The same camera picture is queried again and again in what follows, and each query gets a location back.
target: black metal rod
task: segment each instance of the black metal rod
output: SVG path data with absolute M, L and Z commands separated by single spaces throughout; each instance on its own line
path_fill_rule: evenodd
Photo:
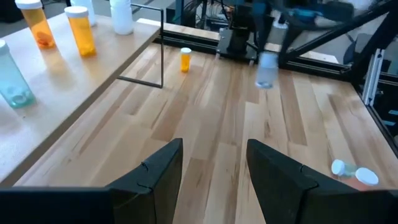
M 145 86 L 151 86 L 151 87 L 156 87 L 156 88 L 162 88 L 162 85 L 157 84 L 157 83 L 151 83 L 151 82 L 147 82 L 147 81 L 142 81 L 142 80 L 138 80 L 135 78 L 129 78 L 129 77 L 118 77 L 118 80 L 124 80 L 127 82 L 132 82 L 132 83 L 138 83 L 141 85 L 145 85 Z
M 202 0 L 202 2 L 201 2 L 201 18 L 200 18 L 200 28 L 201 29 L 205 28 L 206 13 L 207 13 L 207 0 Z
M 303 44 L 302 46 L 297 47 L 294 50 L 291 50 L 289 53 L 287 53 L 288 58 L 295 58 L 300 55 L 303 55 L 303 54 L 351 31 L 351 30 L 355 29 L 355 28 L 362 26 L 363 24 L 365 24 L 367 22 L 372 21 L 373 19 L 389 12 L 389 10 L 391 9 L 390 7 L 393 5 L 393 1 L 394 0 L 386 2 L 383 5 L 375 8 L 375 10 L 373 10 L 373 11 L 369 11 L 360 16 L 355 17 L 346 26 L 343 26 L 337 30 L 331 30 L 331 31 L 311 40 L 310 42 Z
M 163 10 L 163 9 L 159 9 L 159 8 L 156 8 L 156 7 L 147 6 L 147 5 L 143 5 L 143 4 L 131 3 L 130 5 L 131 5 L 131 6 L 136 6 L 136 7 L 139 7 L 139 8 L 144 8 L 144 9 L 152 9 L 152 10 L 155 10 L 155 11 L 161 11 L 161 10 Z
M 160 10 L 160 88 L 164 85 L 164 10 Z
M 174 22 L 178 25 L 183 25 L 184 23 L 184 0 L 175 0 L 175 20 Z
M 300 29 L 295 28 L 294 26 L 289 26 L 287 32 L 285 33 L 284 40 L 282 42 L 282 47 L 280 48 L 278 54 L 278 64 L 282 65 L 283 63 L 287 62 L 290 57 L 287 53 L 289 47 L 294 43 L 294 41 L 299 37 L 299 35 L 303 31 Z

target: wood grain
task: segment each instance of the wood grain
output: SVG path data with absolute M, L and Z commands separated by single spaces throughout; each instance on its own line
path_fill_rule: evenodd
M 123 75 L 159 80 L 147 69 L 159 52 L 150 45 Z M 162 90 L 115 81 L 16 185 L 104 185 L 181 137 L 178 224 L 265 223 L 246 162 L 250 138 L 326 175 L 342 159 L 375 170 L 375 189 L 398 188 L 398 160 L 349 83 L 280 70 L 273 89 L 259 90 L 246 64 L 193 52 L 195 66 L 181 73 L 178 56 L 168 49 Z
M 117 35 L 110 17 L 93 27 L 97 56 L 81 58 L 66 15 L 49 19 L 56 49 L 39 50 L 28 28 L 6 36 L 11 55 L 37 103 L 13 110 L 0 99 L 0 185 L 12 185 L 157 37 L 159 28 L 136 23 Z

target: cable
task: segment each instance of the cable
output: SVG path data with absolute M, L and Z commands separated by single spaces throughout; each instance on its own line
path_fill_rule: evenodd
M 229 22 L 229 18 L 228 18 L 228 16 L 227 16 L 226 10 L 225 10 L 224 0 L 221 0 L 221 1 L 220 1 L 220 4 L 221 4 L 221 10 L 223 11 L 223 14 L 224 14 L 226 20 Z

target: bottle cap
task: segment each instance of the bottle cap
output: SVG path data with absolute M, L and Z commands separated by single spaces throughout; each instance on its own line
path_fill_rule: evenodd
M 64 11 L 69 18 L 83 18 L 88 16 L 88 9 L 83 6 L 69 6 Z
M 331 172 L 335 175 L 341 176 L 344 174 L 346 165 L 343 161 L 335 159 L 331 164 Z
M 191 52 L 192 52 L 192 50 L 189 49 L 188 47 L 181 48 L 181 53 L 183 53 L 183 54 L 189 54 Z
M 41 0 L 16 0 L 18 9 L 41 9 L 43 7 Z
M 0 39 L 0 55 L 7 54 L 10 51 L 5 40 Z
M 355 172 L 355 177 L 362 183 L 368 185 L 368 186 L 374 186 L 379 183 L 379 178 L 377 175 L 369 170 L 368 168 L 359 168 Z

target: small orange pill bottle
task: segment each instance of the small orange pill bottle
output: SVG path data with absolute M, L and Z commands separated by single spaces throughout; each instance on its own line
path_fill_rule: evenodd
M 191 49 L 184 47 L 181 49 L 181 72 L 188 72 L 191 61 Z
M 15 4 L 24 15 L 37 45 L 41 49 L 55 47 L 55 41 L 45 18 L 41 0 L 16 0 Z
M 70 6 L 64 9 L 82 57 L 96 55 L 95 42 L 88 20 L 88 9 L 83 6 Z

